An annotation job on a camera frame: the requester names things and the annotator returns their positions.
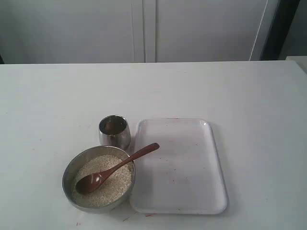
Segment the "brown wooden spoon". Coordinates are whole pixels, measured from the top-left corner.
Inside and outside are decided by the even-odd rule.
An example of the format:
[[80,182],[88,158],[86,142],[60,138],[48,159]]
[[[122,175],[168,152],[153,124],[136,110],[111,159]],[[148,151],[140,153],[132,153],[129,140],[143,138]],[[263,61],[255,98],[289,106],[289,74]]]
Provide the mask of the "brown wooden spoon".
[[80,179],[75,186],[76,191],[81,195],[86,195],[89,193],[94,192],[97,190],[115,171],[119,168],[123,167],[124,165],[148,154],[160,148],[158,143],[152,143],[137,152],[135,152],[130,157],[126,158],[125,160],[121,161],[119,164],[115,165],[114,167],[101,171],[95,172],[90,175],[87,175]]

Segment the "white plastic tray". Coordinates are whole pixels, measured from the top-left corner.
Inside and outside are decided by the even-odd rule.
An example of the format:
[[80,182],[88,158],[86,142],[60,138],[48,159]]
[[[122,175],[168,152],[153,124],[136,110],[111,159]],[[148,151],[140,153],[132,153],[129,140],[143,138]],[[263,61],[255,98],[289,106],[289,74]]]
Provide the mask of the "white plastic tray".
[[134,150],[159,149],[135,164],[130,205],[140,213],[216,215],[228,205],[223,173],[209,123],[199,118],[145,119]]

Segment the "small steel cup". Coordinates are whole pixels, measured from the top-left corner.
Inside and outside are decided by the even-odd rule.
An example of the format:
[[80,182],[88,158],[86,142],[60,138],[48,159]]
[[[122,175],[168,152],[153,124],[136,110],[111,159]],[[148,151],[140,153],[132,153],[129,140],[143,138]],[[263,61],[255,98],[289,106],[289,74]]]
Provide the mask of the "small steel cup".
[[107,116],[100,121],[98,130],[102,146],[113,146],[122,150],[127,150],[130,146],[130,127],[124,117],[120,115]]

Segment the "white side table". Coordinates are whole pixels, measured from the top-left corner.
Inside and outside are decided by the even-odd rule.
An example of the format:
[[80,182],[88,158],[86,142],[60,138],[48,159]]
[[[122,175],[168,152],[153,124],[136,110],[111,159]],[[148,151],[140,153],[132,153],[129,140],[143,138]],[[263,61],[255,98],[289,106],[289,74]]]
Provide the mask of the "white side table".
[[307,56],[287,56],[286,60],[295,61],[301,69],[307,71]]

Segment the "wide steel rice bowl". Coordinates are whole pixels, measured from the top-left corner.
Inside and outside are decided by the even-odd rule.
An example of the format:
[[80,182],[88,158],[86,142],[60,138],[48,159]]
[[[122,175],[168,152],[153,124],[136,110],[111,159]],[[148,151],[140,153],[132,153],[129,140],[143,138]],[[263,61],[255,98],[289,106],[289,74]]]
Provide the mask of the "wide steel rice bowl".
[[123,203],[124,201],[127,200],[127,198],[130,196],[131,192],[132,192],[132,188],[134,186],[134,182],[135,182],[135,176],[136,176],[136,172],[135,172],[135,164],[133,162],[128,163],[127,165],[129,166],[129,169],[131,171],[132,174],[132,182],[130,187],[128,188],[128,190],[124,193],[123,196],[121,196],[118,200],[116,200],[115,202],[103,206],[103,207],[87,207],[87,206],[81,206],[79,204],[77,204],[73,199],[72,199],[72,182],[73,179],[76,175],[76,173],[80,170],[80,168],[82,166],[84,166],[88,161],[98,157],[98,156],[102,156],[102,155],[112,155],[112,156],[117,156],[121,159],[121,161],[125,160],[126,158],[129,157],[129,155],[116,147],[110,147],[110,146],[96,146],[96,147],[92,147],[90,149],[87,149],[85,151],[83,151],[82,153],[80,153],[79,155],[77,155],[73,160],[71,160],[71,162],[68,164],[63,178],[62,178],[62,187],[63,187],[63,191],[65,196],[67,197],[67,199],[70,201],[70,203],[77,209],[87,212],[87,213],[104,213],[104,212],[108,212],[112,209],[114,209],[115,207],[119,206],[121,203]]

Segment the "dark door frame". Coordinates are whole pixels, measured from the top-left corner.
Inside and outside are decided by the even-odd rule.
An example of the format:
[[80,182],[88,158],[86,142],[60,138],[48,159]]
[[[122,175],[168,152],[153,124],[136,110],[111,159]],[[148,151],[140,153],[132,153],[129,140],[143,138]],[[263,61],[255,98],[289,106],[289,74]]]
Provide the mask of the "dark door frame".
[[277,60],[288,35],[299,0],[280,0],[260,60]]

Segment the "beige granular powder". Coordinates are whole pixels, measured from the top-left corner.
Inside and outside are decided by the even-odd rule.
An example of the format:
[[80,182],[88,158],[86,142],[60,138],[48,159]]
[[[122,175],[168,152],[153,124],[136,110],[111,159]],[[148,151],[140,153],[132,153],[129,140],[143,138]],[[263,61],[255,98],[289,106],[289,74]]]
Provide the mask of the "beige granular powder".
[[128,165],[115,171],[97,190],[81,195],[75,186],[83,177],[110,169],[121,162],[117,156],[102,155],[88,161],[76,173],[72,182],[72,199],[81,206],[103,207],[118,200],[128,190],[132,182],[132,174]]

